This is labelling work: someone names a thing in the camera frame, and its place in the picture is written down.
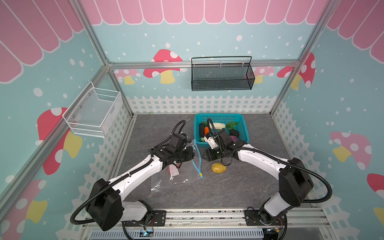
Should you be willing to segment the yellow potato toy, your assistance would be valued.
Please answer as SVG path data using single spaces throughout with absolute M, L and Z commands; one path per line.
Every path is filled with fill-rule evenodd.
M 214 163 L 211 166 L 211 170 L 216 174 L 221 174 L 227 170 L 227 167 L 221 163 Z

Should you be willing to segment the clear zip top bag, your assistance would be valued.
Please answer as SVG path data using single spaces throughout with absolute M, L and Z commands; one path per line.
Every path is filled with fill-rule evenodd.
M 182 160 L 190 159 L 183 163 L 167 166 L 164 170 L 151 177 L 151 191 L 164 192 L 175 187 L 184 186 L 203 178 L 202 157 L 196 141 L 187 143 L 186 150 L 192 151 L 192 157 L 182 156 Z

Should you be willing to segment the teal plastic basket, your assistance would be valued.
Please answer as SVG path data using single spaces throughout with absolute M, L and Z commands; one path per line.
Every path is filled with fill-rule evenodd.
M 209 148 L 209 144 L 199 139 L 200 137 L 200 127 L 199 125 L 202 122 L 207 122 L 207 119 L 211 118 L 214 123 L 228 124 L 235 123 L 238 124 L 234 126 L 234 129 L 239 132 L 240 136 L 238 139 L 243 140 L 247 143 L 250 142 L 250 136 L 247 128 L 246 121 L 241 114 L 217 114 L 217 113 L 205 113 L 205 114 L 196 114 L 194 120 L 194 137 L 199 145 L 202 148 Z

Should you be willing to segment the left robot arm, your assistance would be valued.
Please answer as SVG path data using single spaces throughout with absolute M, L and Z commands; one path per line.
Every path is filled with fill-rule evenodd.
M 153 209 L 144 201 L 127 202 L 127 196 L 166 167 L 191 161 L 194 153 L 190 143 L 185 133 L 171 134 L 168 141 L 150 149 L 147 157 L 132 169 L 108 181 L 96 181 L 90 197 L 72 213 L 70 223 L 96 223 L 103 231 L 127 221 L 147 223 Z

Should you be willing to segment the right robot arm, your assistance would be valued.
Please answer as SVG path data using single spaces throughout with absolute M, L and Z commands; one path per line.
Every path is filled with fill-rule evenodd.
M 279 181 L 279 191 L 254 213 L 255 218 L 262 225 L 272 225 L 279 215 L 301 206 L 302 203 L 323 203 L 332 196 L 332 187 L 326 179 L 306 169 L 303 162 L 297 158 L 291 160 L 278 158 L 245 141 L 234 141 L 225 130 L 207 134 L 204 141 L 209 144 L 207 149 L 209 161 L 223 158 L 236 159 L 265 171 Z M 314 187 L 312 177 L 318 179 L 327 188 L 326 195 L 320 199 L 307 199 Z

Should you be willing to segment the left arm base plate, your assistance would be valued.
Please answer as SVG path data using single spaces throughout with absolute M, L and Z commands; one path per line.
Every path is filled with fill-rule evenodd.
M 140 221 L 127 221 L 125 227 L 164 227 L 166 222 L 167 211 L 149 211 Z

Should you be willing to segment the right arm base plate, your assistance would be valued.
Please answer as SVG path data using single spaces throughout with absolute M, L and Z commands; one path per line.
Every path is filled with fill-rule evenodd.
M 247 226 L 278 226 L 285 224 L 287 217 L 282 213 L 277 216 L 270 215 L 265 210 L 246 209 L 244 210 L 245 221 Z

